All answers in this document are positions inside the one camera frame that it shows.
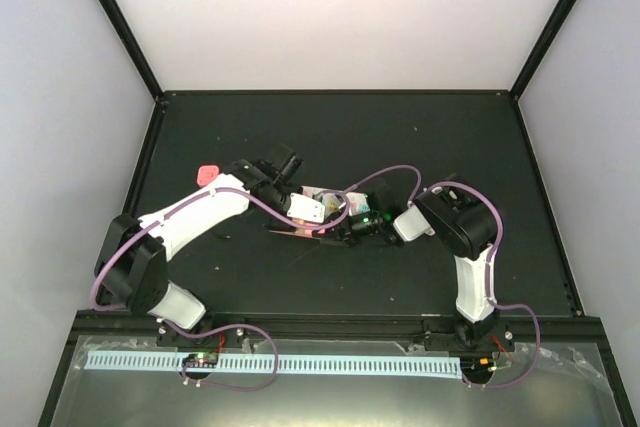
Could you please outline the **white power strip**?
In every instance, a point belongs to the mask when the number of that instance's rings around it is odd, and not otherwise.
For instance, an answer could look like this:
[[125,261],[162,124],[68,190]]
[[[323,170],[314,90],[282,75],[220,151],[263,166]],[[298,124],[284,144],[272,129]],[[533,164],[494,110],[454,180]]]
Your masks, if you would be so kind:
[[344,201],[337,194],[328,189],[312,186],[303,186],[302,194],[322,202],[325,205],[325,219],[330,214],[340,213],[344,209]]

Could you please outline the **pink triangular socket adapter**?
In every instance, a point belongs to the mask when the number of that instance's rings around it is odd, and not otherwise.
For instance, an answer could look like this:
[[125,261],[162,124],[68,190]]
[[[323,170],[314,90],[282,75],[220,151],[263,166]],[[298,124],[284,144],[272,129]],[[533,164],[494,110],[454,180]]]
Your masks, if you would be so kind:
[[320,238],[326,234],[325,229],[312,230],[312,229],[309,229],[307,226],[303,226],[299,228],[294,228],[288,225],[285,225],[282,227],[270,226],[267,228],[267,230],[274,234],[288,235],[288,236],[309,238],[309,239]]

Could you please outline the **pink square plug adapter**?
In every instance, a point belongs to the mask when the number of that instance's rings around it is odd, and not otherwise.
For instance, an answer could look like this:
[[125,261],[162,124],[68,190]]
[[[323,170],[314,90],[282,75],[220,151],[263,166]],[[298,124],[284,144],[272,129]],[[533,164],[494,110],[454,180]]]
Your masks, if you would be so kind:
[[196,176],[196,184],[205,187],[213,182],[219,175],[220,169],[215,164],[207,164],[199,167]]

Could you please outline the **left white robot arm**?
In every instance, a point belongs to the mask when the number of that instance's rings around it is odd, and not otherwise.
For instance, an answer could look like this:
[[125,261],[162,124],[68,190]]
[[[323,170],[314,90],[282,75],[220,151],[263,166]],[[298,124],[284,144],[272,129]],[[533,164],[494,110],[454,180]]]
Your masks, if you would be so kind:
[[169,279],[168,263],[191,241],[246,212],[252,197],[284,216],[296,192],[291,178],[302,159],[291,149],[255,161],[236,161],[214,180],[173,205],[134,218],[115,217],[94,269],[91,307],[163,318],[193,346],[207,344],[215,323],[195,294]]

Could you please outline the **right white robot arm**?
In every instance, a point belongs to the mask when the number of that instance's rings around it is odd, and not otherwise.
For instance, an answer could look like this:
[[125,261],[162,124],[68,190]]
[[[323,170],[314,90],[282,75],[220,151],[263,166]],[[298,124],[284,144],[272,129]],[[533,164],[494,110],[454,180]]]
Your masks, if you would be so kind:
[[423,235],[437,237],[455,262],[457,297],[453,336],[465,350],[476,350],[491,337],[496,323],[495,246],[502,238],[499,213],[480,192],[451,175],[409,202],[405,210],[372,195],[367,212],[349,216],[315,238],[355,246],[380,235],[401,246]]

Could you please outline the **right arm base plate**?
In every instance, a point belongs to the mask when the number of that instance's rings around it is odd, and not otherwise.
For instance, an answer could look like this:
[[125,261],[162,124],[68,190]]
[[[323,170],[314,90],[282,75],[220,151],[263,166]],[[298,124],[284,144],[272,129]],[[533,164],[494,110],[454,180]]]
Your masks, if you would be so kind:
[[472,323],[461,314],[425,317],[422,320],[422,343],[427,350],[490,353],[502,346],[514,351],[514,343],[505,337],[508,325],[497,313]]

